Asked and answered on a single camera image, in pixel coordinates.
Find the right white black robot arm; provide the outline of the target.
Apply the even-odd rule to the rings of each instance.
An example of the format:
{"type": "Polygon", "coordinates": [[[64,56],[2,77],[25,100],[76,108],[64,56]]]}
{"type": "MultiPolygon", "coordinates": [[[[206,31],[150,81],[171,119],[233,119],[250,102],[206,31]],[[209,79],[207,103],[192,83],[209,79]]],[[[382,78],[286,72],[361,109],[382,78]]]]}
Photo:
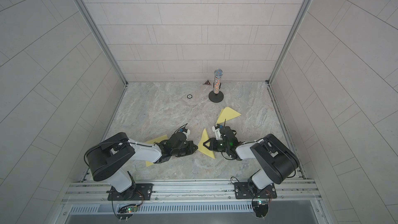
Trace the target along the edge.
{"type": "Polygon", "coordinates": [[[271,184],[281,184],[291,174],[294,175],[300,165],[296,155],[273,134],[253,142],[240,142],[236,138],[236,131],[229,126],[217,124],[212,130],[216,136],[205,141],[202,147],[225,153],[228,160],[256,159],[261,166],[248,179],[248,189],[252,193],[271,184]]]}

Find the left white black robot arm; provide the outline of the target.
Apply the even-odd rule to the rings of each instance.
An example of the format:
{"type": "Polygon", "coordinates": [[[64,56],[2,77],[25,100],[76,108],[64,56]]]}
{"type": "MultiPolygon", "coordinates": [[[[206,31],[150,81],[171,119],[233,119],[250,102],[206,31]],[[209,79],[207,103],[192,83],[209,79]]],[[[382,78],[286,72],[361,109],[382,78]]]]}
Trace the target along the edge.
{"type": "Polygon", "coordinates": [[[89,148],[84,161],[89,167],[94,181],[104,181],[123,193],[133,186],[133,177],[122,167],[130,160],[164,163],[171,157],[185,157],[198,150],[193,141],[188,140],[190,131],[182,128],[171,138],[159,143],[146,144],[128,138],[120,132],[105,141],[89,148]]]}

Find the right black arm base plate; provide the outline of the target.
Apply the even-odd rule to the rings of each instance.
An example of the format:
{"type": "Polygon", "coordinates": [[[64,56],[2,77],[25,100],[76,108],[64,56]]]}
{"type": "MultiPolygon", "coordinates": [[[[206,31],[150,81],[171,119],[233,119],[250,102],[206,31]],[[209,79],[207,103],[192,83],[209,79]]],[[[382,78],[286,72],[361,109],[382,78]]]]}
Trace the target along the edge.
{"type": "Polygon", "coordinates": [[[257,197],[260,199],[276,199],[277,193],[274,184],[270,184],[263,189],[258,189],[252,182],[235,182],[233,183],[236,199],[252,199],[257,197]]]}

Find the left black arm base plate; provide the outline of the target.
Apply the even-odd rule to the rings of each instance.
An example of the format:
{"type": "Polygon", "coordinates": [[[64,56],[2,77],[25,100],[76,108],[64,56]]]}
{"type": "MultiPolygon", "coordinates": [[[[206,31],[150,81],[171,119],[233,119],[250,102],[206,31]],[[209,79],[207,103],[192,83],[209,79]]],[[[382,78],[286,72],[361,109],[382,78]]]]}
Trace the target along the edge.
{"type": "Polygon", "coordinates": [[[142,201],[150,200],[154,184],[135,184],[126,191],[120,193],[115,187],[111,187],[108,193],[108,201],[142,201]]]}

